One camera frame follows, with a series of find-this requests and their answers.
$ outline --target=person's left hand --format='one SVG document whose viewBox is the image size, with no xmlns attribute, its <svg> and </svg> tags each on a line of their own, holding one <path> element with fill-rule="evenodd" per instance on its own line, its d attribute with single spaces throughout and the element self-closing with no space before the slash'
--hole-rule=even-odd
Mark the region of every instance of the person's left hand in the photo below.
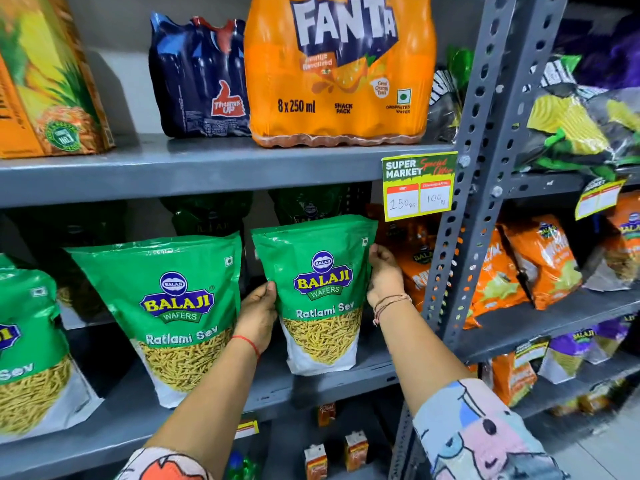
<svg viewBox="0 0 640 480">
<path fill-rule="evenodd" d="M 276 283 L 270 281 L 249 293 L 240 306 L 234 335 L 242 335 L 251 340 L 260 354 L 267 349 L 273 323 L 278 318 L 276 297 Z"/>
</svg>

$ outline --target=perforated metal upright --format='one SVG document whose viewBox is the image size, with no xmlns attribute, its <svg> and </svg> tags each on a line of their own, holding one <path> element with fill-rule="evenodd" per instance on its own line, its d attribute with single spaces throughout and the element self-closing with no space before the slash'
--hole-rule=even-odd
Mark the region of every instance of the perforated metal upright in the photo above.
<svg viewBox="0 0 640 480">
<path fill-rule="evenodd" d="M 515 156 L 527 137 L 532 89 L 540 82 L 566 3 L 484 3 L 456 145 L 460 156 L 454 194 L 466 205 L 454 201 L 452 210 L 442 216 L 422 312 L 453 351 L 505 197 L 504 189 L 510 185 Z M 398 428 L 390 480 L 412 480 L 426 459 L 410 422 L 407 411 Z"/>
</svg>

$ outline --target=cartoon print sleeve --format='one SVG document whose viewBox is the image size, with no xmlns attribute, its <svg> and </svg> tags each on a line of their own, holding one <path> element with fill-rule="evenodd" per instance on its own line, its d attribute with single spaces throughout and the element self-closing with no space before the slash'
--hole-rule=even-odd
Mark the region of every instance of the cartoon print sleeve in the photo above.
<svg viewBox="0 0 640 480">
<path fill-rule="evenodd" d="M 563 480 L 542 444 L 480 379 L 453 382 L 429 398 L 413 426 L 434 480 Z"/>
<path fill-rule="evenodd" d="M 115 480 L 213 480 L 193 458 L 166 448 L 137 450 Z"/>
</svg>

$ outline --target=yellow price tag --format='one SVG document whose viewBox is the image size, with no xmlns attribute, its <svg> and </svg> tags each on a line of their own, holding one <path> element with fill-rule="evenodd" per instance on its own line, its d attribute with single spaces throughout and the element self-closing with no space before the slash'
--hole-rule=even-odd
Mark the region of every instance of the yellow price tag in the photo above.
<svg viewBox="0 0 640 480">
<path fill-rule="evenodd" d="M 247 421 L 238 426 L 238 429 L 236 430 L 236 440 L 238 438 L 245 438 L 246 436 L 257 435 L 258 433 L 260 433 L 260 430 L 258 429 L 258 421 Z"/>
<path fill-rule="evenodd" d="M 383 158 L 385 220 L 450 210 L 457 160 L 458 152 Z"/>
<path fill-rule="evenodd" d="M 582 191 L 578 205 L 575 206 L 575 220 L 590 216 L 615 206 L 618 194 L 627 179 L 607 183 L 604 178 L 596 178 Z"/>
</svg>

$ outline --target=person's right arm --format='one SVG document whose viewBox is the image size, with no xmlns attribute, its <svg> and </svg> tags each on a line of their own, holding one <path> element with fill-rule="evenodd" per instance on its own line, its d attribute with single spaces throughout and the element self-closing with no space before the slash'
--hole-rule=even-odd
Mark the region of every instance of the person's right arm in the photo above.
<svg viewBox="0 0 640 480">
<path fill-rule="evenodd" d="M 403 277 L 388 249 L 374 244 L 369 260 L 367 300 L 375 309 L 404 293 Z M 435 480 L 565 478 L 520 416 L 472 378 L 409 300 L 391 303 L 378 318 Z"/>
</svg>

